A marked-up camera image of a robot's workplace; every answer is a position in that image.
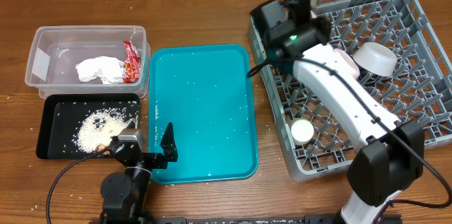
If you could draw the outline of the red snack wrapper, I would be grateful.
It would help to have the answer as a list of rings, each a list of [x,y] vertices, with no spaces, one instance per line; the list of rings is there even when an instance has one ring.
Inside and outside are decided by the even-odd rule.
[[[138,50],[130,41],[124,41],[126,48],[126,59],[123,65],[123,82],[135,83],[139,79],[141,59]]]

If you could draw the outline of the small pink bowl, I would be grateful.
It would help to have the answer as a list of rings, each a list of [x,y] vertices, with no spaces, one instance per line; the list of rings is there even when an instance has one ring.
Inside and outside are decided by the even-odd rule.
[[[358,79],[358,77],[360,75],[360,71],[359,71],[359,67],[354,62],[354,60],[346,52],[342,51],[341,49],[335,48],[333,51],[335,53],[339,54],[343,58],[345,63],[348,65],[348,70],[350,72],[350,75],[354,79]]]

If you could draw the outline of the grey metal bowl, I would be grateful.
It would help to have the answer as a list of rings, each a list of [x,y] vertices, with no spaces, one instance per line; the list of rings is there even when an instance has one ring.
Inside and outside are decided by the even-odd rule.
[[[384,77],[392,76],[397,63],[397,56],[389,48],[375,42],[364,43],[353,59],[368,72]]]

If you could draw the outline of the white napkin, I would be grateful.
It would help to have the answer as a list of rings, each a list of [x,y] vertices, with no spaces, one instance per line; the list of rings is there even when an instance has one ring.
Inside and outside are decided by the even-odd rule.
[[[123,70],[124,62],[114,57],[100,56],[76,64],[81,82],[100,79],[103,84],[123,83]]]

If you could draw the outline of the white paper cup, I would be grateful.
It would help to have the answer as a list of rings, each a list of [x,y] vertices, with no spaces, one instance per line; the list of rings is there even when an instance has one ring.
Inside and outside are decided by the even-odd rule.
[[[306,119],[293,119],[289,123],[292,140],[296,146],[303,146],[314,136],[314,126]]]

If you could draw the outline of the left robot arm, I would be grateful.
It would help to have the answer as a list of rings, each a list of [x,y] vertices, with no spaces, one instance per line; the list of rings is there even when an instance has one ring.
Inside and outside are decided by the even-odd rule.
[[[143,211],[152,171],[164,170],[178,159],[174,127],[169,123],[160,142],[161,153],[144,153],[144,137],[139,129],[124,129],[113,136],[110,155],[124,166],[123,172],[108,175],[101,184],[101,223],[156,223]]]

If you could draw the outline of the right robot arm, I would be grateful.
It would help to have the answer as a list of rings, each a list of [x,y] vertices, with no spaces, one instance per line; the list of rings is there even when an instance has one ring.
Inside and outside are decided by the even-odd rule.
[[[271,64],[320,98],[356,152],[347,171],[353,193],[335,220],[377,223],[397,195],[422,176],[422,127],[402,123],[353,78],[350,65],[328,43],[331,22],[311,15],[311,1],[268,0],[251,11],[266,59],[248,75]]]

